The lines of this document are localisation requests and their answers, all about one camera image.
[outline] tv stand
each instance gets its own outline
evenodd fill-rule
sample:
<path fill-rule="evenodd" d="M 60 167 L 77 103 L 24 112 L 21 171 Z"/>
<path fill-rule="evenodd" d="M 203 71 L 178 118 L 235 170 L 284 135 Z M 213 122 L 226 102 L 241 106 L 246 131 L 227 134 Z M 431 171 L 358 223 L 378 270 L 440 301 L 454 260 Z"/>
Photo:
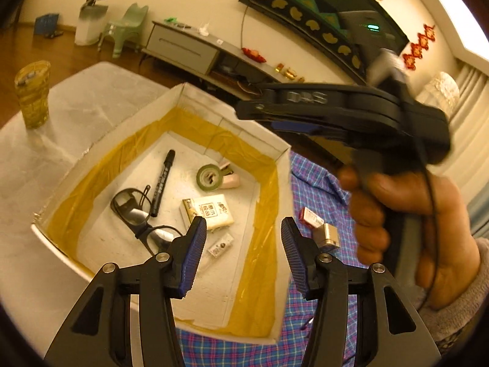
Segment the tv stand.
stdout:
<path fill-rule="evenodd" d="M 142 53 L 139 65 L 148 57 L 157 58 L 242 100 L 260 96 L 248 83 L 290 81 L 266 63 L 248 58 L 239 47 L 214 35 L 202 36 L 197 28 L 180 23 L 153 21 L 150 38 Z M 226 73 L 223 67 L 231 68 L 234 73 Z"/>

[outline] red decoration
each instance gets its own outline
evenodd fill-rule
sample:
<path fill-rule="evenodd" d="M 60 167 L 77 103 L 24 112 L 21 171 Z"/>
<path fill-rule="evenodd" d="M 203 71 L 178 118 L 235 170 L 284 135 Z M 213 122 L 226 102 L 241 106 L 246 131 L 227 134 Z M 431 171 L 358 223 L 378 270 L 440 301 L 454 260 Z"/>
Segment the red decoration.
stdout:
<path fill-rule="evenodd" d="M 436 41 L 435 26 L 431 27 L 431 26 L 425 25 L 425 34 L 426 34 L 426 37 L 428 37 L 431 41 Z"/>
<path fill-rule="evenodd" d="M 425 49 L 426 51 L 429 50 L 429 38 L 426 37 L 426 35 L 418 33 L 417 40 L 419 41 L 421 48 Z"/>
<path fill-rule="evenodd" d="M 419 44 L 411 43 L 411 54 L 418 59 L 423 59 L 423 48 Z"/>
<path fill-rule="evenodd" d="M 248 49 L 248 48 L 243 48 L 243 53 L 250 59 L 253 59 L 255 62 L 258 62 L 258 63 L 265 63 L 267 60 L 261 56 L 261 55 L 253 55 L 251 53 L 251 50 Z"/>
<path fill-rule="evenodd" d="M 411 43 L 411 53 L 403 54 L 404 64 L 409 70 L 416 70 L 416 59 L 423 59 L 423 50 L 429 50 L 429 41 L 436 41 L 435 26 L 425 24 L 425 33 L 417 34 L 418 44 Z"/>
<path fill-rule="evenodd" d="M 404 54 L 404 64 L 409 70 L 416 70 L 416 58 L 409 54 Z"/>

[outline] eyeglasses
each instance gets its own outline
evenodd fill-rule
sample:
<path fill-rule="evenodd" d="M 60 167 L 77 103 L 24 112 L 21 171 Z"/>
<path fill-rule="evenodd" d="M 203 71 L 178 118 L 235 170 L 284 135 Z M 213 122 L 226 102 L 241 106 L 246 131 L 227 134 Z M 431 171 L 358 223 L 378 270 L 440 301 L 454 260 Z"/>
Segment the eyeglasses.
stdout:
<path fill-rule="evenodd" d="M 182 234 L 178 229 L 169 225 L 151 226 L 151 201 L 148 192 L 151 186 L 147 185 L 144 192 L 139 189 L 128 188 L 117 193 L 111 201 L 111 209 L 126 226 L 133 231 L 136 239 L 140 240 L 151 255 L 167 251 L 173 239 L 177 236 L 162 229 L 170 229 L 178 236 Z"/>

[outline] yellow tape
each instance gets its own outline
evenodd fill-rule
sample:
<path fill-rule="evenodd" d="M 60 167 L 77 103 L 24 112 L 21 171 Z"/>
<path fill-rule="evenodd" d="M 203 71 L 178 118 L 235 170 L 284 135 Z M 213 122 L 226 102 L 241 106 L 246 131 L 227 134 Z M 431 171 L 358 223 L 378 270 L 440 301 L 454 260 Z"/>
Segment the yellow tape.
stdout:
<path fill-rule="evenodd" d="M 198 145 L 216 150 L 230 162 L 250 172 L 260 183 L 253 237 L 228 325 L 218 330 L 195 327 L 201 331 L 238 337 L 266 338 L 270 335 L 275 320 L 275 219 L 279 201 L 275 161 L 230 131 L 195 114 L 174 107 L 163 118 L 117 145 L 61 203 L 48 225 L 47 236 L 60 251 L 78 266 L 81 265 L 84 271 L 90 271 L 76 259 L 76 249 L 80 232 L 90 216 L 95 198 L 167 131 L 173 131 Z"/>

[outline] blue basket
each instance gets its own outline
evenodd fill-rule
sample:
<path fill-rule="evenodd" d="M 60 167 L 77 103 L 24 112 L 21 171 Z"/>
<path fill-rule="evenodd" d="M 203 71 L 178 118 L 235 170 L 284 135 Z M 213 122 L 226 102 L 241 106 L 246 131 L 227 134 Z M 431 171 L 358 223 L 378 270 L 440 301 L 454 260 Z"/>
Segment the blue basket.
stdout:
<path fill-rule="evenodd" d="M 34 23 L 34 34 L 35 35 L 50 35 L 56 30 L 56 25 L 58 24 L 58 13 L 47 13 L 42 17 L 36 18 Z"/>

